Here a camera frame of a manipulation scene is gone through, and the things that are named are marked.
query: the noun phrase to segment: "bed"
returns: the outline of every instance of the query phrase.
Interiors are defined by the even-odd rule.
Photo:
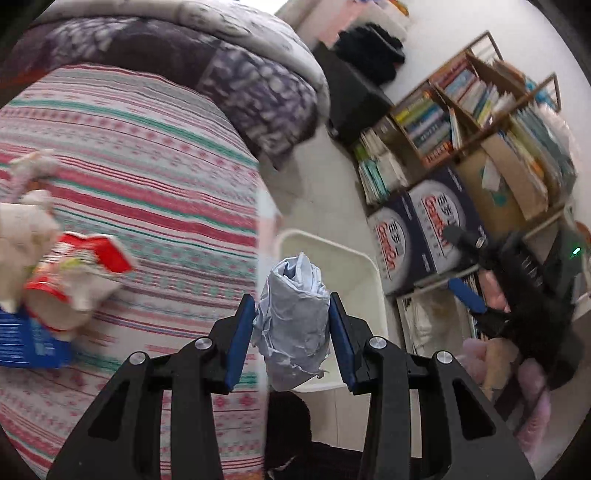
[[[94,63],[209,97],[275,168],[329,113],[322,69],[286,23],[231,0],[57,0],[0,67],[5,88]]]
[[[42,148],[60,160],[46,186],[62,228],[116,235],[139,268],[73,342],[71,366],[0,368],[0,424],[40,478],[131,352],[175,352],[233,314],[243,293],[260,291],[275,212],[256,158],[214,102],[151,73],[62,67],[4,106],[2,196],[10,160]],[[213,399],[226,480],[263,476],[266,399],[264,365],[250,350],[235,392]],[[164,479],[169,428],[165,397]],[[0,441],[3,475],[18,467],[18,457],[6,463],[9,450]]]

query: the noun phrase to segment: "crumpled paper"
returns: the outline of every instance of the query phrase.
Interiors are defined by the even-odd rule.
[[[291,390],[324,375],[328,356],[330,292],[320,269],[302,252],[277,264],[267,277],[252,344],[265,358],[269,383]]]

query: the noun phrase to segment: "striped bed sheet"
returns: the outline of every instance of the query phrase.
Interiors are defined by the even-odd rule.
[[[133,351],[179,350],[256,295],[272,203],[258,164],[207,98],[162,77],[82,65],[50,73],[0,110],[0,193],[8,163],[42,148],[60,159],[47,182],[64,230],[116,235],[139,259],[123,288],[74,341],[59,371],[0,368],[0,424],[44,478],[80,416]],[[267,206],[261,207],[261,198]],[[259,242],[261,208],[266,239]],[[249,350],[239,385],[213,399],[226,480],[262,478],[266,377]],[[170,478],[170,396],[161,426]]]

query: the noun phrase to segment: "white storage box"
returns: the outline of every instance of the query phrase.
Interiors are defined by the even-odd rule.
[[[386,305],[382,283],[374,262],[365,254],[324,240],[301,230],[286,230],[277,239],[278,258],[296,257],[304,252],[322,271],[322,281],[330,292],[337,292],[347,314],[365,320],[374,335],[388,338]],[[312,378],[295,388],[306,393],[344,387],[335,352],[321,366],[323,378]]]

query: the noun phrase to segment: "metal bolt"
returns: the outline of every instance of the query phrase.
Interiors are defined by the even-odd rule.
[[[437,360],[439,360],[442,364],[450,364],[453,361],[453,355],[450,352],[446,352],[442,350],[441,352],[437,352]]]
[[[371,337],[369,339],[369,345],[372,348],[375,348],[377,350],[381,350],[382,348],[386,348],[386,340],[383,339],[382,337]]]
[[[145,360],[146,360],[146,354],[143,352],[132,353],[131,356],[129,357],[129,363],[132,365],[143,364]]]
[[[195,348],[198,350],[207,350],[213,345],[213,342],[207,337],[201,337],[195,340]]]

